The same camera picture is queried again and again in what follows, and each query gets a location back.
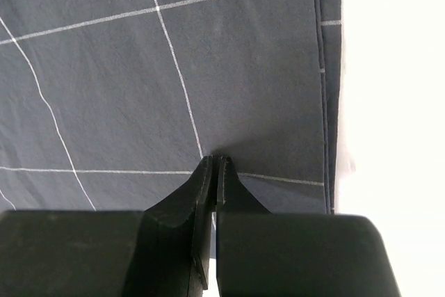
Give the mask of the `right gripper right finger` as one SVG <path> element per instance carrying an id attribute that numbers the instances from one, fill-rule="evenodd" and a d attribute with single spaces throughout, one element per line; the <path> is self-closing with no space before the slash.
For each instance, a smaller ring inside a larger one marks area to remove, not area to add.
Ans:
<path id="1" fill-rule="evenodd" d="M 221 296 L 399 296 L 375 225 L 362 216 L 274 214 L 223 157 L 216 196 Z"/>

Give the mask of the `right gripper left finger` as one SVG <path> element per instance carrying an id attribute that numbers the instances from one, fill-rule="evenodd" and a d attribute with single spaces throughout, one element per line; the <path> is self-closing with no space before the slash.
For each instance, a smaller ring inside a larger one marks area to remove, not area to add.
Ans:
<path id="1" fill-rule="evenodd" d="M 145 210 L 123 296 L 201 296 L 209 285 L 213 159 Z"/>

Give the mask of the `dark grey checked cloth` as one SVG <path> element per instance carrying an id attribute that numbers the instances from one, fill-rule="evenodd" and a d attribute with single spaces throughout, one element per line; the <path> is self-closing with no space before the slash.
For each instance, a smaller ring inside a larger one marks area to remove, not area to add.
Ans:
<path id="1" fill-rule="evenodd" d="M 206 155 L 334 207 L 341 0 L 1 0 L 1 209 L 146 209 Z"/>

